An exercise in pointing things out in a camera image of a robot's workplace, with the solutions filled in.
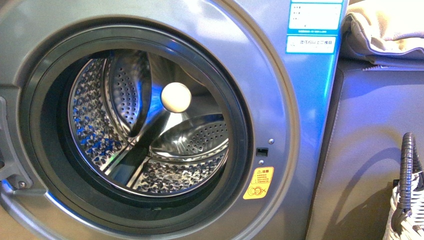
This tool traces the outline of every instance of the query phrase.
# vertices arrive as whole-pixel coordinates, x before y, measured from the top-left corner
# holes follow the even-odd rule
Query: white label
[[[288,28],[336,30],[341,10],[341,4],[293,3]]]
[[[343,0],[291,0],[292,3],[341,4]]]
[[[288,36],[287,53],[332,54],[335,36]]]

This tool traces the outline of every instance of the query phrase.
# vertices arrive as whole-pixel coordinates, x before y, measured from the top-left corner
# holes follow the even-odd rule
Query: white ball
[[[171,113],[182,113],[189,108],[192,94],[184,84],[172,82],[163,88],[160,100]]]

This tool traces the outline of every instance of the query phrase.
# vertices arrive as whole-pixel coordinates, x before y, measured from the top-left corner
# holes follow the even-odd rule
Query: yellow warning label
[[[243,199],[261,199],[265,197],[273,180],[273,173],[274,168],[272,166],[256,168]]]

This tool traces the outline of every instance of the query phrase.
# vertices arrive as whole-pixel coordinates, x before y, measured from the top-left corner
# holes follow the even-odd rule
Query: information label
[[[289,29],[337,30],[341,4],[293,3]]]
[[[292,0],[286,53],[333,54],[343,0]]]
[[[274,168],[272,166],[256,168],[243,199],[261,199],[265,197],[273,180],[273,174]]]
[[[287,53],[332,54],[335,36],[288,36]]]

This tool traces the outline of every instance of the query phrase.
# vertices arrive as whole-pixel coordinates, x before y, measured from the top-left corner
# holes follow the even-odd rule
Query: washing machine
[[[2,207],[40,239],[303,239],[346,5],[1,1]]]

